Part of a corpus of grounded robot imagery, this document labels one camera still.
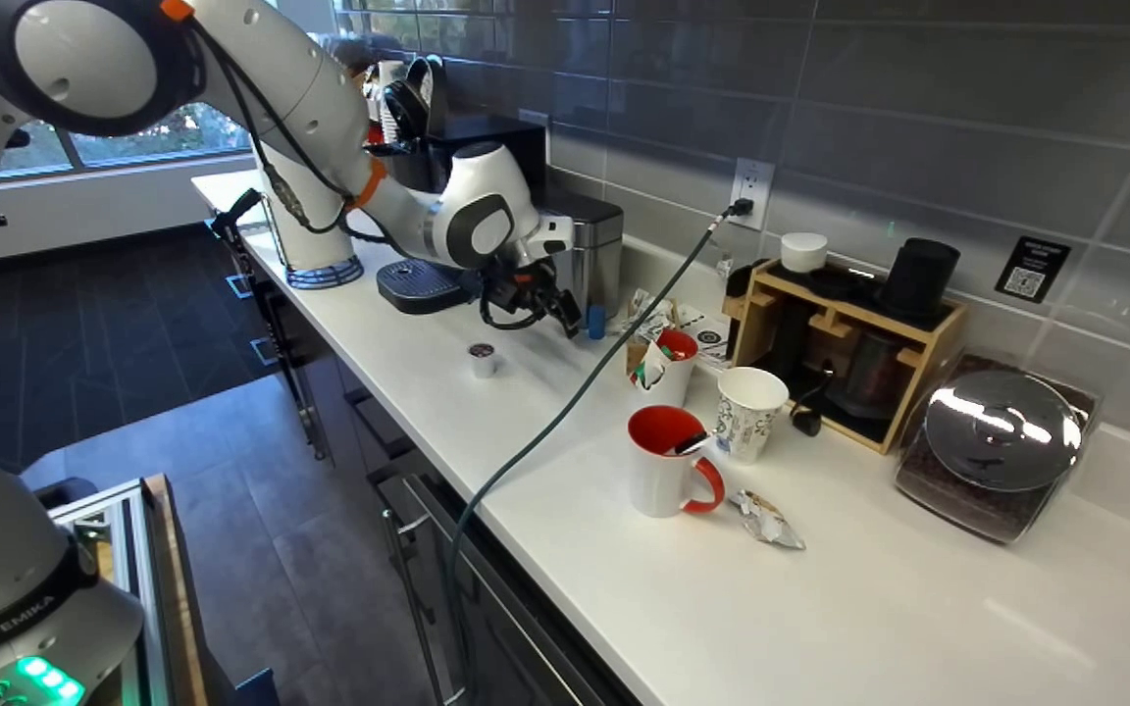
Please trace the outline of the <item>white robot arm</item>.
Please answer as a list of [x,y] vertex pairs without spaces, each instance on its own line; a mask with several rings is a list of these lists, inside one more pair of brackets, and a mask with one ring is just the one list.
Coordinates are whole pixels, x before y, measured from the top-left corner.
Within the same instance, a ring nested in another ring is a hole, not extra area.
[[[29,121],[123,136],[188,101],[311,169],[416,259],[478,270],[540,232],[502,148],[457,157],[436,196],[394,182],[365,148],[357,75],[272,0],[0,0],[0,160]],[[137,634],[143,604],[0,468],[0,681],[75,706]]]

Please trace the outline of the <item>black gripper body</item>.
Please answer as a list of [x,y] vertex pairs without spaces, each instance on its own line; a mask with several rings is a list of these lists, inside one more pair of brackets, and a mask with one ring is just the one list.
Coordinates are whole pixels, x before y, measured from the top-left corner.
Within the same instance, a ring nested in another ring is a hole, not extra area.
[[531,328],[540,317],[556,317],[565,293],[549,259],[491,259],[484,266],[478,317],[496,328]]

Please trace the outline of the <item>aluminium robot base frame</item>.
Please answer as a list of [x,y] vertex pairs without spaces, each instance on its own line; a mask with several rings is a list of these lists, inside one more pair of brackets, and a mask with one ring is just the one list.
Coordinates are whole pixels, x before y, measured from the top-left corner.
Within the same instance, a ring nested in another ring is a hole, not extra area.
[[50,519],[94,555],[100,576],[143,610],[137,642],[86,689],[81,706],[217,706],[220,681],[207,676],[171,483],[131,480],[56,505]]

